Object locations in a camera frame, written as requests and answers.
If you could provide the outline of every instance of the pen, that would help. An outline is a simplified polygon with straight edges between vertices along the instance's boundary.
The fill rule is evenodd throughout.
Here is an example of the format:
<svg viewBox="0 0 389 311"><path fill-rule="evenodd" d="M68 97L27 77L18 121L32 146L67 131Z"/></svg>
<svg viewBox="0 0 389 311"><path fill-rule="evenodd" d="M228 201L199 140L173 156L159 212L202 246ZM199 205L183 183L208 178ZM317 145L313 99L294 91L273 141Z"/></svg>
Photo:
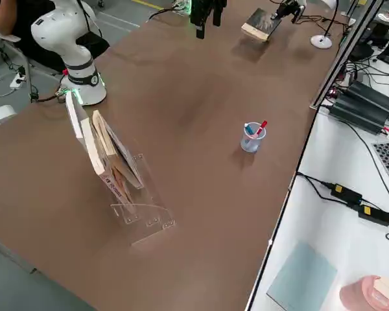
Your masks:
<svg viewBox="0 0 389 311"><path fill-rule="evenodd" d="M266 121L262 122L261 126L260 126L259 129L257 130L256 135L259 135L259 134L262 132L262 130L265 128L265 126L266 126L267 124L268 124L268 122L266 122Z"/></svg>
<svg viewBox="0 0 389 311"><path fill-rule="evenodd" d="M249 135L253 135L253 130L251 129L251 126L248 123L245 123L245 130L246 133L248 133Z"/></svg>

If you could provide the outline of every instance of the table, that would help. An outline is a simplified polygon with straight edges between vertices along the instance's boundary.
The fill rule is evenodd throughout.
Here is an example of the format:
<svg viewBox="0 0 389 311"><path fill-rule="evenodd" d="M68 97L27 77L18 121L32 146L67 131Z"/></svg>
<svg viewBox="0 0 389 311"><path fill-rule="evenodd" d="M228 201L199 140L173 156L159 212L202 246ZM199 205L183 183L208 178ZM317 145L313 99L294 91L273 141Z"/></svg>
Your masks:
<svg viewBox="0 0 389 311"><path fill-rule="evenodd" d="M384 62L370 63L389 73L389 65ZM375 79L389 83L388 76L375 76ZM389 86L373 81L372 86L389 96ZM368 145L389 141L389 136L357 131ZM389 188L389 177L379 158L374 156ZM343 184L389 212L389 195L367 149L347 125L327 116L325 108L321 108L316 116L298 171L322 181ZM329 190L318 188L322 195L329 196ZM323 311L346 310L338 296L344 285L369 274L389 277L389 241L384 237L389 233L389 227L361 220L355 211L321 200L301 177L292 182L278 224L272 248L251 296L251 311L282 310L266 292L299 240L310 244L338 270L323 303Z"/></svg>
<svg viewBox="0 0 389 311"><path fill-rule="evenodd" d="M130 248L51 102L0 126L0 242L100 311L244 308L336 53L310 44L312 23L282 22L267 46L245 38L258 6L277 7L228 1L205 40L162 14L97 60L108 98L91 109L138 142L176 227ZM263 118L260 152L244 153L243 124Z"/></svg>

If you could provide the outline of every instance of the white lamp base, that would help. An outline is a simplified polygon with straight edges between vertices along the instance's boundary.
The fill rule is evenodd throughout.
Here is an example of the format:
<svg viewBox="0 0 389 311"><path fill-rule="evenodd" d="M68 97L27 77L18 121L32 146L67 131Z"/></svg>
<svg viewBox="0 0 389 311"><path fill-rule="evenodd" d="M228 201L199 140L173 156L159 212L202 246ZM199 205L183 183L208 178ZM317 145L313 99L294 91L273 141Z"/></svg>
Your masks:
<svg viewBox="0 0 389 311"><path fill-rule="evenodd" d="M321 34L311 37L311 44L319 49L330 49L333 45L330 38L325 37Z"/></svg>

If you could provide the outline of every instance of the pink cup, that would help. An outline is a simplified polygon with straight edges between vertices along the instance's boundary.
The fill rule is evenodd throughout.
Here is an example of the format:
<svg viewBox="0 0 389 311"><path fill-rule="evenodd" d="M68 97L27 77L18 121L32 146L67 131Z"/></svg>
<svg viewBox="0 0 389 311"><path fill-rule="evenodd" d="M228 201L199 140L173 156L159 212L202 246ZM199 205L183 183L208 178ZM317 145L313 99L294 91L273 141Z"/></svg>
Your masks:
<svg viewBox="0 0 389 311"><path fill-rule="evenodd" d="M350 311L389 311L389 299L373 287L380 278L369 275L343 287L340 290L343 305Z"/></svg>

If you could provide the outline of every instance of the floor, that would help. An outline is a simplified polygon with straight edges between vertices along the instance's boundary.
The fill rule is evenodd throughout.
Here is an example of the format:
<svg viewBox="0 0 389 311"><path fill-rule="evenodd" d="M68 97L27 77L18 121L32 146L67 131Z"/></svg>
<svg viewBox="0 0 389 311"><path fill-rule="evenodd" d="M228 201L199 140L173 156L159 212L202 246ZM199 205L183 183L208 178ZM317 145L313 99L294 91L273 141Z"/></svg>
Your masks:
<svg viewBox="0 0 389 311"><path fill-rule="evenodd" d="M97 24L104 37L115 44L121 38L142 25L148 17L156 12L156 7L170 7L172 0L146 0L149 4L141 4L140 0L105 0L105 7L97 6L98 0L87 0L95 9L98 17ZM320 0L309 0L317 3ZM345 11L349 2L343 2L339 9ZM383 6L383 10L389 10L389 1ZM358 8L356 14L360 14L362 8ZM14 63L20 63L20 59L13 58ZM10 91L9 85L14 78L7 64L0 60L0 95ZM38 88L41 96L48 95L56 87L57 82L33 74L32 83ZM11 105L19 113L29 105L26 87L22 87L15 93L0 97L0 106ZM85 302L73 294L52 282L40 272L29 274L29 269L10 260L0 251L0 311L13 310L92 310Z"/></svg>
<svg viewBox="0 0 389 311"><path fill-rule="evenodd" d="M29 274L0 253L0 311L92 311L92 307L46 278Z"/></svg>

